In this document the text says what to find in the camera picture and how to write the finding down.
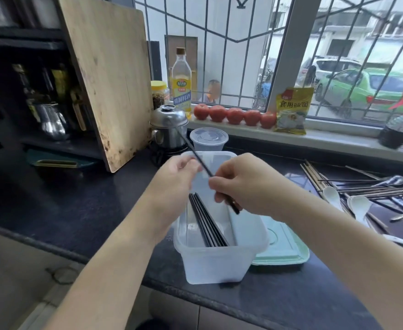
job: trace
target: wooden cutting board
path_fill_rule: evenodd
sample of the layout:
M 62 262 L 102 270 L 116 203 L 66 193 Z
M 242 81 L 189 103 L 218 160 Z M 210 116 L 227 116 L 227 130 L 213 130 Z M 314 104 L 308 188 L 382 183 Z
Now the wooden cutting board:
M 150 139 L 153 110 L 144 16 L 104 0 L 59 0 L 84 99 L 115 172 Z

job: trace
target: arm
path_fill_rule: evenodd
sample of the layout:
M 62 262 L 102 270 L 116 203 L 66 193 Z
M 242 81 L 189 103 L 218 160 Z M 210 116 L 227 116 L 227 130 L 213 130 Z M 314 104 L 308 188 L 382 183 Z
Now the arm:
M 183 211 L 199 169 L 191 156 L 172 157 L 159 169 L 80 273 L 46 330 L 125 329 L 154 246 Z
M 251 154 L 210 179 L 250 212 L 287 223 L 385 329 L 403 329 L 403 248 L 310 194 Z

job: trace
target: food packet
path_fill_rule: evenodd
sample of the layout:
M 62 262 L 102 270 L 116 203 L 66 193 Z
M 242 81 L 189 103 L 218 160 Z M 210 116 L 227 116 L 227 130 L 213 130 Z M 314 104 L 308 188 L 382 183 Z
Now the food packet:
M 276 96 L 275 132 L 304 135 L 314 88 L 287 88 Z

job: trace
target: clear plastic box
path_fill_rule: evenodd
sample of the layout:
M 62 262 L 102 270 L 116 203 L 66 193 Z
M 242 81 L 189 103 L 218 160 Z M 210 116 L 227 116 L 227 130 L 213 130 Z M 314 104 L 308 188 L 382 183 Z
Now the clear plastic box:
M 189 138 L 194 143 L 195 150 L 220 151 L 229 140 L 225 131 L 213 127 L 202 127 L 193 130 Z
M 212 172 L 231 157 L 231 152 L 197 152 Z M 210 248 L 204 245 L 199 226 L 188 201 L 187 208 L 174 223 L 174 247 L 182 255 L 186 280 L 190 284 L 239 282 L 256 254 L 269 245 L 269 237 L 260 216 L 233 210 L 214 201 L 205 171 L 197 174 L 191 192 L 200 195 L 207 210 L 224 234 L 229 247 Z

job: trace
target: light green tray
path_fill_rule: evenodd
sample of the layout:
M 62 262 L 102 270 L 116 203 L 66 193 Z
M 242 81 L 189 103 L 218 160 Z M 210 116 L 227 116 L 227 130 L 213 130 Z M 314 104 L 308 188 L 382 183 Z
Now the light green tray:
M 269 233 L 269 247 L 256 255 L 252 265 L 292 265 L 308 261 L 310 250 L 285 224 L 270 216 L 261 216 Z

